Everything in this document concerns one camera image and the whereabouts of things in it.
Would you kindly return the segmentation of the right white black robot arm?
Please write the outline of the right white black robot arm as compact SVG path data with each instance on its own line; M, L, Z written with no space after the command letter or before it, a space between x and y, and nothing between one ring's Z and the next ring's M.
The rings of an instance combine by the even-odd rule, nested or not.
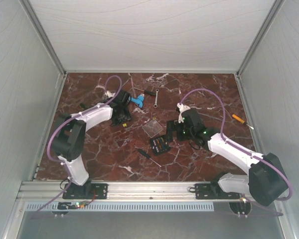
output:
M245 172L225 173L212 183L210 191L216 198L227 193L248 194L260 205L269 206L288 189L285 171L276 155L254 152L221 134L219 129L206 127L194 109L186 107L178 119L166 123L167 139L172 140L174 133L179 141L191 140L198 149L218 154Z

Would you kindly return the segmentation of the black fuse box base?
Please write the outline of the black fuse box base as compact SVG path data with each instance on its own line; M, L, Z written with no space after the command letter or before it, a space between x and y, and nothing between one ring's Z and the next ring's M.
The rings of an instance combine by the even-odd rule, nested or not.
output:
M169 142L166 140L165 135L160 135L149 140L150 147L155 156L167 153L171 150Z

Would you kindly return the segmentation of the clear plastic fuse box cover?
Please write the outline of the clear plastic fuse box cover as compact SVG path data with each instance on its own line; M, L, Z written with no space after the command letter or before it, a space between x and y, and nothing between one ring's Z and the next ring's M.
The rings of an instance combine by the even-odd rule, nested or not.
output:
M142 128L150 138L153 138L163 130L163 127L155 119L146 123Z

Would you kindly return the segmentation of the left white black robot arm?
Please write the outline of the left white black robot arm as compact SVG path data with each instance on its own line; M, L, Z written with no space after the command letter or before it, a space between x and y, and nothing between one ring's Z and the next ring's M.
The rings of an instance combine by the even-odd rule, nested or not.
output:
M53 151L57 155L68 172L71 186L81 198L89 197L93 191L82 160L86 132L106 121L117 126L132 120L128 109L132 97L128 92L120 90L115 94L106 92L106 95L106 99L81 113L60 115L48 143L47 154Z

